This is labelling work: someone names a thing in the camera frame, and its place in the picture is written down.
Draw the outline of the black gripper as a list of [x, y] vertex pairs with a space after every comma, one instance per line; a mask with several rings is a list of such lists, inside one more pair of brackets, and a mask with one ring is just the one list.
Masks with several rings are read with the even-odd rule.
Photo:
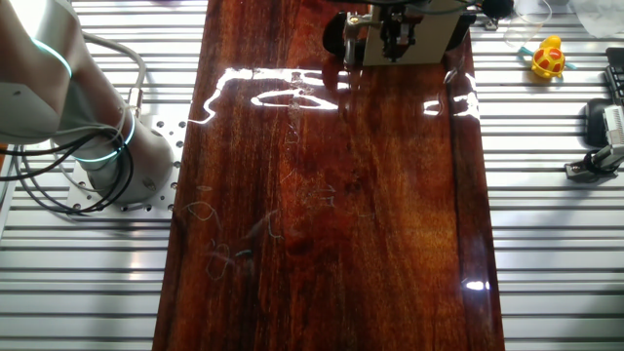
[[389, 61], [395, 62], [396, 36], [393, 30], [400, 30], [397, 39], [397, 59], [401, 59], [410, 46], [413, 45], [415, 20], [408, 17], [408, 5], [406, 3], [382, 5], [380, 20], [383, 55]]

